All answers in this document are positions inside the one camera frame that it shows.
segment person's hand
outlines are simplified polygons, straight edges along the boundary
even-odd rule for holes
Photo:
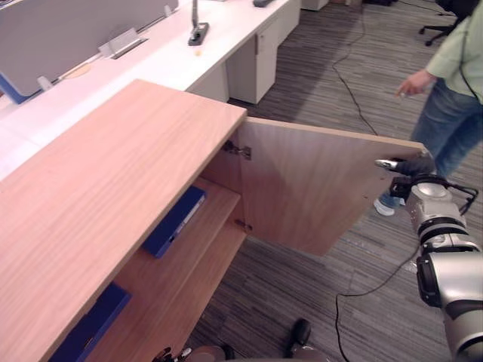
[[[403,81],[395,95],[413,96],[415,94],[421,94],[435,80],[436,77],[434,75],[429,74],[425,69],[421,69]]]

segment black shoe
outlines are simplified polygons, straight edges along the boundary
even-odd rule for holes
[[[310,326],[310,322],[307,319],[301,318],[297,322],[295,322],[291,330],[290,339],[289,339],[287,348],[285,349],[286,358],[293,357],[294,353],[292,350],[296,344],[297,345],[307,344],[307,342],[309,341],[311,330],[312,328]]]
[[[225,359],[226,360],[234,360],[235,359],[235,350],[231,345],[222,345],[221,349],[225,352]]]

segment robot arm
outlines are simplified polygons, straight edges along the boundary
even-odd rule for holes
[[[459,187],[428,174],[430,158],[378,160],[376,164],[403,173],[392,181],[391,195],[405,199],[420,240],[417,283],[421,299],[440,308],[446,338],[456,361],[483,360],[483,254],[466,230],[466,220],[452,201],[449,187]],[[471,203],[478,193],[473,193]]]

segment gray partition panel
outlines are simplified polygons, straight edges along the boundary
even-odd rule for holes
[[[23,0],[0,8],[0,75],[29,96],[122,32],[165,15],[178,0]]]

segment white sneaker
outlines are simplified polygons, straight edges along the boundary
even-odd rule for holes
[[[382,216],[392,216],[395,213],[394,209],[383,205],[383,203],[380,202],[379,199],[376,199],[376,201],[374,202],[374,207],[376,208],[376,211]]]

